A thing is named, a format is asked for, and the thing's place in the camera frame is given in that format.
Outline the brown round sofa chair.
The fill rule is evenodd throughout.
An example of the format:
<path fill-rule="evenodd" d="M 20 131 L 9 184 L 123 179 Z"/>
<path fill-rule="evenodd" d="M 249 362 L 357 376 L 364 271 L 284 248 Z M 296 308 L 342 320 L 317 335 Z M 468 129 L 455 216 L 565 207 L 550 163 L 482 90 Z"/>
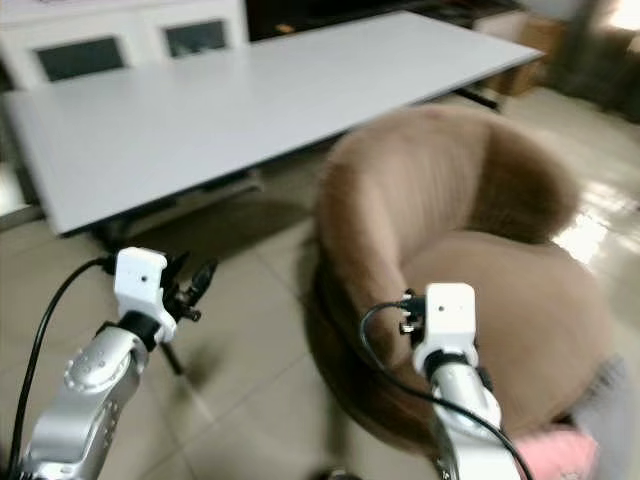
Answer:
<path fill-rule="evenodd" d="M 534 134 L 492 111 L 394 111 L 329 152 L 315 205 L 317 266 L 305 328 L 335 402 L 375 438 L 435 454 L 430 404 L 380 378 L 425 381 L 399 332 L 399 300 L 431 283 L 476 297 L 476 347 L 511 436 L 582 419 L 617 356 L 604 291 L 556 243 L 581 186 Z"/>

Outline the pink pillow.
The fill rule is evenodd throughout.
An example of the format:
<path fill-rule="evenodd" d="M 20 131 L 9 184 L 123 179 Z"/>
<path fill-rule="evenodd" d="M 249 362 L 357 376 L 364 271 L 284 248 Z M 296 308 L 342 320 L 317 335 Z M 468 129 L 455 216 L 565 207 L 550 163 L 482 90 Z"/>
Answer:
<path fill-rule="evenodd" d="M 590 480 L 599 453 L 594 438 L 564 425 L 521 436 L 515 445 L 532 480 Z"/>

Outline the white cabinet with dark panels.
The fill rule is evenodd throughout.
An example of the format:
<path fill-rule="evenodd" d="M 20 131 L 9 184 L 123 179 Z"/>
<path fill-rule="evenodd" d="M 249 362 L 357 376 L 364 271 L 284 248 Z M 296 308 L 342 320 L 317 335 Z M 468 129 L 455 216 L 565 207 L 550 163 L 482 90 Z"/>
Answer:
<path fill-rule="evenodd" d="M 41 52 L 108 41 L 122 67 L 183 58 L 180 29 L 218 27 L 221 46 L 250 45 L 244 0 L 1 0 L 0 52 L 20 90 L 55 81 Z"/>

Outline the white rectangular table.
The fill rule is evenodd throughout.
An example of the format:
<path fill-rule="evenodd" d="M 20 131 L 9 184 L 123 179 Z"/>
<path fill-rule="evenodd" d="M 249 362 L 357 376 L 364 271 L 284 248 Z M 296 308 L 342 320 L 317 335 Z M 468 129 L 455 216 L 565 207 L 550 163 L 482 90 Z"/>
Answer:
<path fill-rule="evenodd" d="M 539 59 L 411 12 L 10 92 L 6 114 L 59 236 L 119 250 L 143 212 Z"/>

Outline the brown cardboard box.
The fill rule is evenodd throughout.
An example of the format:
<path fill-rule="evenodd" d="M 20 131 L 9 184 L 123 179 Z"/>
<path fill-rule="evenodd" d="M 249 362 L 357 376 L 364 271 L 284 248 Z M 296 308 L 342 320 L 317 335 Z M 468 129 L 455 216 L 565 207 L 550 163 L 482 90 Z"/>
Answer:
<path fill-rule="evenodd" d="M 545 15 L 515 10 L 477 18 L 472 29 L 540 52 L 538 59 L 486 79 L 483 83 L 483 87 L 489 92 L 522 96 L 535 90 L 543 82 L 550 60 L 556 56 L 564 32 L 567 31 L 567 24 L 563 20 Z"/>

